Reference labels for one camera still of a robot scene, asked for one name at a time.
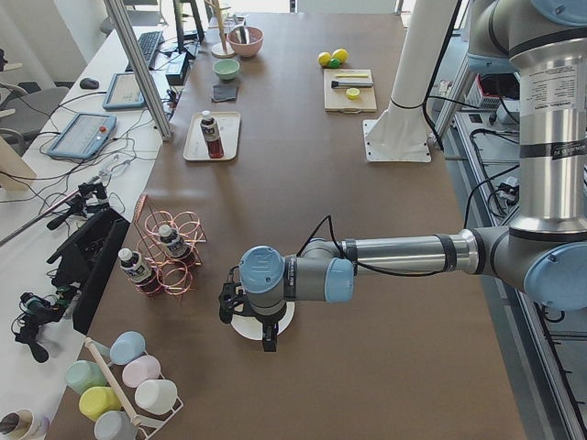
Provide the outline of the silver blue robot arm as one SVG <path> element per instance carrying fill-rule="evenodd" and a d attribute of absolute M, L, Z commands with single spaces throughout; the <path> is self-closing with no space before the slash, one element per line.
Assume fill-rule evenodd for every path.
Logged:
<path fill-rule="evenodd" d="M 219 317 L 260 323 L 266 351 L 297 301 L 350 300 L 359 271 L 427 277 L 461 270 L 495 277 L 561 311 L 586 305 L 586 4 L 477 1 L 471 8 L 470 68 L 517 72 L 520 83 L 517 216 L 505 226 L 455 235 L 323 240 L 294 255 L 248 250 L 219 294 Z"/>

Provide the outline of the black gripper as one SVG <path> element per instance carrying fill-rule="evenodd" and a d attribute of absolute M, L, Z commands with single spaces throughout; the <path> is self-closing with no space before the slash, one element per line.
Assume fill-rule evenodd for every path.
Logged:
<path fill-rule="evenodd" d="M 276 352 L 281 312 L 274 315 L 261 315 L 255 312 L 246 294 L 241 289 L 241 283 L 235 281 L 234 272 L 233 269 L 228 271 L 222 292 L 218 295 L 220 321 L 224 324 L 230 324 L 234 314 L 253 317 L 262 324 L 263 350 L 265 352 Z"/>

